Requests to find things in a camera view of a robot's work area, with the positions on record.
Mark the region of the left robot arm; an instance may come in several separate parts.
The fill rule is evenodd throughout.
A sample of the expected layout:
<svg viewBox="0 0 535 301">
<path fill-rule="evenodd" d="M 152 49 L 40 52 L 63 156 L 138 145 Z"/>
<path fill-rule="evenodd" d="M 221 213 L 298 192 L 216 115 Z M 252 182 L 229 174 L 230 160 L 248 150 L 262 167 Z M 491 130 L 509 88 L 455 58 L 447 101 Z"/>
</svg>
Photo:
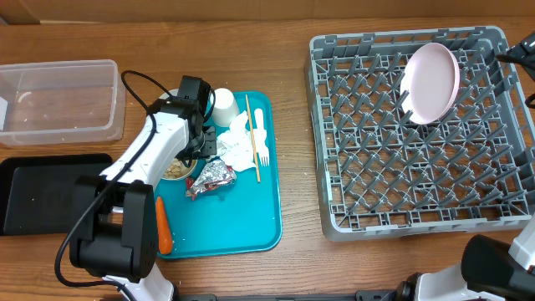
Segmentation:
<svg viewBox="0 0 535 301">
<path fill-rule="evenodd" d="M 54 263 L 63 285 L 109 285 L 127 300 L 179 299 L 155 262 L 154 191 L 173 159 L 189 164 L 216 154 L 216 131 L 207 125 L 215 100 L 206 81 L 183 76 L 176 93 L 143 106 L 142 131 L 112 166 L 75 182 L 72 228 Z"/>
</svg>

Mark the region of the silver red foil wrapper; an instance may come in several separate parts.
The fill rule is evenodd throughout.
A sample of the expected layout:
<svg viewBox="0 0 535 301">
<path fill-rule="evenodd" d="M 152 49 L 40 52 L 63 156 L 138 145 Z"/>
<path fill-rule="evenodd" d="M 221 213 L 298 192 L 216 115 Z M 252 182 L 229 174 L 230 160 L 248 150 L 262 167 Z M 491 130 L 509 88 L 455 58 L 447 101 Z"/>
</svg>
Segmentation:
<svg viewBox="0 0 535 301">
<path fill-rule="evenodd" d="M 215 159 L 205 164 L 196 179 L 186 179 L 186 195 L 192 200 L 221 186 L 231 185 L 237 179 L 235 171 L 223 160 Z"/>
</svg>

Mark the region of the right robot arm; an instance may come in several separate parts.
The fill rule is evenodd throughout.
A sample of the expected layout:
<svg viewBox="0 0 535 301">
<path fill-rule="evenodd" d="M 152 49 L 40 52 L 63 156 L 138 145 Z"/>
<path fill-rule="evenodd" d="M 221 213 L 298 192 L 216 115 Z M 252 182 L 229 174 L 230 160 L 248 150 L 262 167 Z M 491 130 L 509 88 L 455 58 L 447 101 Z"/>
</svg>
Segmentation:
<svg viewBox="0 0 535 301">
<path fill-rule="evenodd" d="M 463 76 L 454 50 L 470 48 L 489 32 L 488 27 L 456 29 L 456 36 L 449 38 L 449 31 L 437 32 L 431 42 L 421 46 L 405 66 L 401 81 L 400 104 L 403 117 L 417 125 L 434 122 L 446 123 L 454 107 L 464 98 L 457 91 Z M 473 109 L 482 107 L 485 98 L 491 98 L 490 107 L 479 114 L 482 123 L 500 120 L 496 131 L 487 135 L 494 141 L 497 134 L 504 132 L 507 143 L 489 155 L 493 161 L 501 154 L 514 150 L 510 157 L 512 164 L 507 169 L 485 172 L 494 182 L 503 181 L 506 176 L 517 176 L 519 190 L 510 192 L 489 186 L 484 197 L 475 192 L 468 194 L 469 201 L 481 204 L 496 199 L 505 202 L 522 196 L 529 201 L 534 198 L 534 150 L 524 145 L 523 126 L 516 118 L 508 91 L 512 83 L 502 72 L 502 65 L 511 69 L 521 65 L 524 69 L 534 68 L 534 37 L 527 36 L 517 45 L 507 44 L 502 30 L 490 40 L 489 48 L 473 54 L 480 59 L 479 73 L 487 77 L 487 86 L 477 93 Z M 483 235 L 473 237 L 465 247 L 461 262 L 437 273 L 415 273 L 400 283 L 394 291 L 382 297 L 384 300 L 532 300 L 534 298 L 534 222 L 529 221 L 522 232 L 506 244 Z"/>
</svg>

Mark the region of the pink round plate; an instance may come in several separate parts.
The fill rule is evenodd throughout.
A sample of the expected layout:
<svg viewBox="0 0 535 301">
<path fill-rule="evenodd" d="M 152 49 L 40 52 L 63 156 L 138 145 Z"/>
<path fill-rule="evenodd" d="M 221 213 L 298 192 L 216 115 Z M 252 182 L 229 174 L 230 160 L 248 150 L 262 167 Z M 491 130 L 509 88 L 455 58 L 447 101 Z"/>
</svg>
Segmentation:
<svg viewBox="0 0 535 301">
<path fill-rule="evenodd" d="M 442 118 L 453 106 L 460 86 L 460 68 L 455 55 L 440 43 L 423 45 L 405 66 L 400 92 L 408 95 L 401 103 L 409 120 L 427 125 Z"/>
</svg>

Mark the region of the white bowl with peanuts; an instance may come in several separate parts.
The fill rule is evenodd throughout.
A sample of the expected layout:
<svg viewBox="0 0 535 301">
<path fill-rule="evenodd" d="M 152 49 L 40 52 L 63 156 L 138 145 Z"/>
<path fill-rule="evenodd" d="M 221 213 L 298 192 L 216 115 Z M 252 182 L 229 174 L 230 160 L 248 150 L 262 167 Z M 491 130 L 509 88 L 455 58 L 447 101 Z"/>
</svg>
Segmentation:
<svg viewBox="0 0 535 301">
<path fill-rule="evenodd" d="M 193 160 L 189 166 L 174 158 L 163 174 L 163 180 L 182 180 L 193 173 L 196 168 L 197 160 Z"/>
</svg>

